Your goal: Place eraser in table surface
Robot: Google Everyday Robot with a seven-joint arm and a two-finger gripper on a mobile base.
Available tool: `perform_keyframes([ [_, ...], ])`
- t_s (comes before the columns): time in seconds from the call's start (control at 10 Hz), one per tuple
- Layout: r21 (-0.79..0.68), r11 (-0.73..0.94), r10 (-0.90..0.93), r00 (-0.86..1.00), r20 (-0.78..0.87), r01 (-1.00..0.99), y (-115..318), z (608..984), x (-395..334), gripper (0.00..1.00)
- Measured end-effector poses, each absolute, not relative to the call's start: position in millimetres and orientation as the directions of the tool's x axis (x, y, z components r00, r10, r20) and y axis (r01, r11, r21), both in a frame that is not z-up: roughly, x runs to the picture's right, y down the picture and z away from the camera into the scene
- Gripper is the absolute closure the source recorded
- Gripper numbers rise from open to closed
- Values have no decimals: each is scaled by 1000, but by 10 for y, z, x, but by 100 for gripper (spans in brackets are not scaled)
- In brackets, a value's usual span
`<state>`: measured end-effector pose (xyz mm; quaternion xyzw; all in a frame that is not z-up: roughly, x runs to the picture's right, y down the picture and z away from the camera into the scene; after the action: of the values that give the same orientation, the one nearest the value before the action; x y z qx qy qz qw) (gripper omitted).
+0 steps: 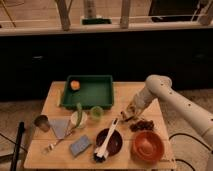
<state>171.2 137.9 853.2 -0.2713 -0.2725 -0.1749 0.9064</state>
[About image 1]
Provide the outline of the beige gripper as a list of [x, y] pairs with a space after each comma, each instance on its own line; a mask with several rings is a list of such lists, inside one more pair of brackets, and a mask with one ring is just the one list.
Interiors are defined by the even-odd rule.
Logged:
[[125, 122], [131, 119], [137, 119], [142, 113], [142, 108], [134, 102], [130, 102], [125, 110], [121, 112], [122, 119]]

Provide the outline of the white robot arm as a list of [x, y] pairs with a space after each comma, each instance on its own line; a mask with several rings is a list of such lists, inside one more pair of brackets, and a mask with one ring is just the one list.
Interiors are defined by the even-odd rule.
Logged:
[[144, 88], [133, 96], [126, 109], [122, 111], [123, 120], [128, 122], [136, 119], [156, 98], [172, 106], [213, 148], [213, 114], [174, 91], [172, 80], [168, 76], [148, 76]]

